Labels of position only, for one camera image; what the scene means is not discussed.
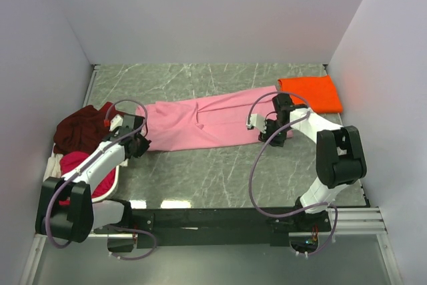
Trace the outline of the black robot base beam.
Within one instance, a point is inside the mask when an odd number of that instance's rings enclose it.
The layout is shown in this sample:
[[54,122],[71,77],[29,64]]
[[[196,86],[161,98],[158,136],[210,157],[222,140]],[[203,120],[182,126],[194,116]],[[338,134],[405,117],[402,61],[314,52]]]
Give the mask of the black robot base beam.
[[215,246],[269,244],[289,246],[290,234],[332,231],[333,221],[326,210],[317,214],[298,213],[283,217],[291,207],[266,208],[273,216],[255,208],[177,208],[139,209],[129,222],[105,226],[96,234],[109,235],[108,248],[115,253],[130,252],[131,247]]

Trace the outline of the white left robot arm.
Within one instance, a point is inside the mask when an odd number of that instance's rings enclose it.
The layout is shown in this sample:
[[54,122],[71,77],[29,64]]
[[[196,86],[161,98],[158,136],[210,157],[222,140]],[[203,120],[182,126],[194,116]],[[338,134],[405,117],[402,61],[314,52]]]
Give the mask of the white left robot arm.
[[151,142],[141,134],[146,124],[143,116],[124,115],[123,123],[110,131],[80,165],[60,178],[47,178],[41,187],[35,231],[51,241],[65,240],[65,244],[54,243],[64,248],[83,242],[93,229],[129,221],[128,202],[94,204],[91,195],[119,164],[149,149]]

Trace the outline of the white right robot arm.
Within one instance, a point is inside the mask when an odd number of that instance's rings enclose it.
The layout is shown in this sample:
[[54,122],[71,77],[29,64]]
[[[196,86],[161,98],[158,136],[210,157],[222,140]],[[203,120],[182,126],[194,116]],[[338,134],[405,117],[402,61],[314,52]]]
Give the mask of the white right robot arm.
[[301,197],[297,199],[296,209],[286,214],[269,214],[262,210],[254,200],[252,182],[260,156],[256,158],[250,171],[249,195],[254,208],[271,218],[287,218],[293,215],[317,214],[332,205],[336,196],[347,186],[365,177],[367,172],[360,133],[354,126],[342,126],[318,115],[308,101],[294,93],[273,91],[272,102],[275,119],[269,119],[253,110],[264,94],[251,106],[246,127],[257,129],[258,139],[267,146],[282,147],[291,130],[304,134],[316,145],[316,179]]

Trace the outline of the pink t shirt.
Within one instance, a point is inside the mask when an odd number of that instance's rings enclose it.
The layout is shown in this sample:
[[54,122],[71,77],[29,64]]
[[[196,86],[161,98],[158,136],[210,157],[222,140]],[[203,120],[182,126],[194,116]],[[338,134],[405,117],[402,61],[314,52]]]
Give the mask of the pink t shirt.
[[260,96],[275,90],[275,86],[258,87],[146,105],[149,150],[174,152],[256,144],[258,131],[246,127],[250,108]]

